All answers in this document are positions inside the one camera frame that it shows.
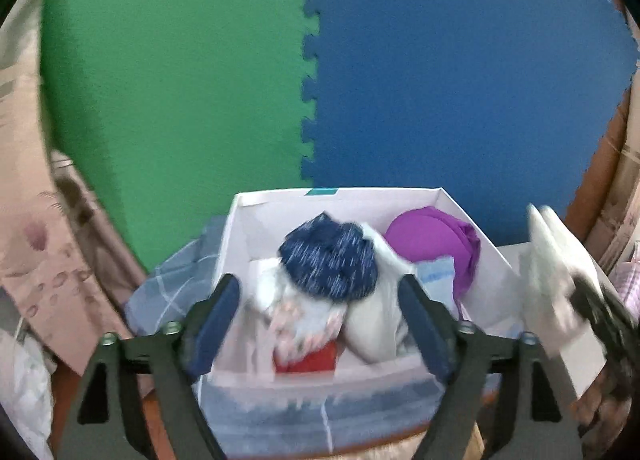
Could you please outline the navy speckled underwear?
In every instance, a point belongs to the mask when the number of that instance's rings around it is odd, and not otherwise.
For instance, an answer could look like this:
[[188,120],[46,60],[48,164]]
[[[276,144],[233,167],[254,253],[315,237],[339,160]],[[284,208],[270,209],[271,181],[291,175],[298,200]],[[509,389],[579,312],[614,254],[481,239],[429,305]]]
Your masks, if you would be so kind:
[[321,213],[286,235],[278,250],[296,287],[337,303],[362,300],[378,280],[373,244],[354,223]]

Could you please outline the wooden nightstand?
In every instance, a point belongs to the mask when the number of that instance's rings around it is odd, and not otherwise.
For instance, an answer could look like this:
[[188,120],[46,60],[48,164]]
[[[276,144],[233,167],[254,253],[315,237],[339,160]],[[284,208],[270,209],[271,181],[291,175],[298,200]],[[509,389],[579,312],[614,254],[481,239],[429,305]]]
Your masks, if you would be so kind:
[[[426,432],[396,438],[390,443],[359,447],[338,454],[322,454],[315,459],[411,459],[416,453]],[[471,437],[466,445],[463,459],[480,459],[485,453],[486,440],[478,424],[474,425]]]

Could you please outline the purple underwear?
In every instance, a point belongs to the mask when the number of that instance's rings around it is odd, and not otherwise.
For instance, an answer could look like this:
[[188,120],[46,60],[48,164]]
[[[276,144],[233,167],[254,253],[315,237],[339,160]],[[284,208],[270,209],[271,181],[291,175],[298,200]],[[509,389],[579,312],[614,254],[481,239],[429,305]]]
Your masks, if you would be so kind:
[[463,295],[470,290],[480,261],[482,244],[474,227],[434,206],[407,211],[396,217],[384,234],[392,249],[414,266],[441,256],[454,258],[454,302],[460,315]]

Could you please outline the brown satin curtain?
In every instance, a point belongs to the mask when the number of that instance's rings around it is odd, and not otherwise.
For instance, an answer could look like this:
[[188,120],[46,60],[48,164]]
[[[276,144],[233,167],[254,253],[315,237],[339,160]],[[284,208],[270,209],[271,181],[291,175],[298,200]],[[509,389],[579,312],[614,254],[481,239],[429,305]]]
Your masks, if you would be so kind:
[[146,272],[112,224],[98,197],[73,160],[51,152],[55,185],[64,199],[70,226],[82,255],[108,298],[122,307],[146,279]]

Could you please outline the grey foam cube stool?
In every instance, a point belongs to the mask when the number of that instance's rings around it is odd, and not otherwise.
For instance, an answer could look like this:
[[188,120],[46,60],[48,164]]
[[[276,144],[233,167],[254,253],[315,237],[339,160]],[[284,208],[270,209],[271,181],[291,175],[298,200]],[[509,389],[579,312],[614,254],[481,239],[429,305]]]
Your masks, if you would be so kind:
[[602,346],[590,328],[582,331],[551,358],[553,375],[564,397],[581,398],[605,366]]

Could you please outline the white XINCCI shoe box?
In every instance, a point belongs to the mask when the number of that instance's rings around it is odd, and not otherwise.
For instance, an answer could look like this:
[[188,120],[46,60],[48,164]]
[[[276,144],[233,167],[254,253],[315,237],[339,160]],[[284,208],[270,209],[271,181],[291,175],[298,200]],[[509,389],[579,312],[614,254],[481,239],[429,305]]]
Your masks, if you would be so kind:
[[241,302],[210,382],[244,398],[431,381],[398,305],[407,275],[491,332],[518,310],[514,270],[440,188],[241,192],[216,273]]

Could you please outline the blue checked cloth cover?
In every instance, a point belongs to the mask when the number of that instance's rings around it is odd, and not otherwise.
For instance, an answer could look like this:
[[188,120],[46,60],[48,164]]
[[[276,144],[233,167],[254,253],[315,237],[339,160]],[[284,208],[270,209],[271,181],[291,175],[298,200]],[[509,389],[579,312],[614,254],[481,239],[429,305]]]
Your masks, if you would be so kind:
[[[182,321],[210,295],[226,220],[213,217],[138,287],[125,305],[138,336]],[[312,457],[393,443],[426,428],[444,387],[416,353],[368,366],[349,352],[334,376],[279,376],[263,320],[241,305],[213,370],[194,384],[196,400],[231,458]]]

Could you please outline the brown wooden door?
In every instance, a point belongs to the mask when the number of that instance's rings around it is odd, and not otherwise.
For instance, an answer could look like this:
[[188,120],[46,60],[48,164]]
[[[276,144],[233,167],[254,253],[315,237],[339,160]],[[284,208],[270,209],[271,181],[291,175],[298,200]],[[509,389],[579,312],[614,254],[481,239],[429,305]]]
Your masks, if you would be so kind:
[[564,222],[580,240],[585,241],[601,213],[614,180],[620,153],[626,140],[631,88],[628,87],[617,105],[614,116],[599,139],[590,165],[582,174],[582,183],[567,208]]

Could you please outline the pink floral curtain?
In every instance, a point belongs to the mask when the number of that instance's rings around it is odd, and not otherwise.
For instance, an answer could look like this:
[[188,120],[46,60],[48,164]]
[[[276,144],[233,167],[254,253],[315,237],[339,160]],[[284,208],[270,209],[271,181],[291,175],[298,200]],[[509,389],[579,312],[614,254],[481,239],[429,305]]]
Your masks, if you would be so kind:
[[132,335],[82,255],[55,185],[42,97],[42,0],[17,0],[1,27],[1,284],[43,344],[84,373],[106,332]]

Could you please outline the white pink floral underwear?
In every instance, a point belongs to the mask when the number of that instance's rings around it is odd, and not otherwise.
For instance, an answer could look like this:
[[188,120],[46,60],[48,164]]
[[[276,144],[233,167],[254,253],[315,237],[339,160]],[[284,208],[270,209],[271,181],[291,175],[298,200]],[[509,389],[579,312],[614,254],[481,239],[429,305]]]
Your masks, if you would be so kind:
[[335,343],[348,309],[299,290],[280,258],[250,262],[247,303],[274,336],[277,364],[287,367]]

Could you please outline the blue foam mat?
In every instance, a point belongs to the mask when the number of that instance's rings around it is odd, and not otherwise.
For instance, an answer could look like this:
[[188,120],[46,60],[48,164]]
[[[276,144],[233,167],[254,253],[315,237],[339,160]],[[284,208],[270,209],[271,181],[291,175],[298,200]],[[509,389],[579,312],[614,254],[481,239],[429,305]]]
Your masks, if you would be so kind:
[[607,0],[305,0],[317,73],[300,172],[317,187],[442,187],[489,239],[564,213],[638,58]]

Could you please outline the white patterned bedding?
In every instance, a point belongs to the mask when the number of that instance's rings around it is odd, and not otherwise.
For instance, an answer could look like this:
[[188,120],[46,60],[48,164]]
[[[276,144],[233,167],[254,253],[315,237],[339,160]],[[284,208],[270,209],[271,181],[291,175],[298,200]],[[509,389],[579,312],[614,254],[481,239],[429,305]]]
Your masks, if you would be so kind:
[[1,406],[37,459],[53,459],[51,373],[40,344],[1,330]]

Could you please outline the green foam mat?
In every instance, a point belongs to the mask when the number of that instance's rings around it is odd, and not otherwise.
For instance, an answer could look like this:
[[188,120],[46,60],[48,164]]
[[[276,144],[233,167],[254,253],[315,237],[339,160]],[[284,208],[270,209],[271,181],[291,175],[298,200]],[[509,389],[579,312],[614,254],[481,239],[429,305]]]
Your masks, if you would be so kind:
[[44,0],[55,142],[160,264],[241,191],[303,185],[304,0]]

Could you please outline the red underwear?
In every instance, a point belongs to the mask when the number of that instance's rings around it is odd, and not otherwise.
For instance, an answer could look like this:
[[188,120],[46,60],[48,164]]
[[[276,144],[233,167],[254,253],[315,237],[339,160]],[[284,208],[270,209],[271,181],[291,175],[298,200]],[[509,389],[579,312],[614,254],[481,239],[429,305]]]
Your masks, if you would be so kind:
[[284,362],[277,353],[273,353],[272,362],[276,373],[317,373],[333,372],[337,363],[337,344],[330,341],[324,347],[307,354],[295,362]]

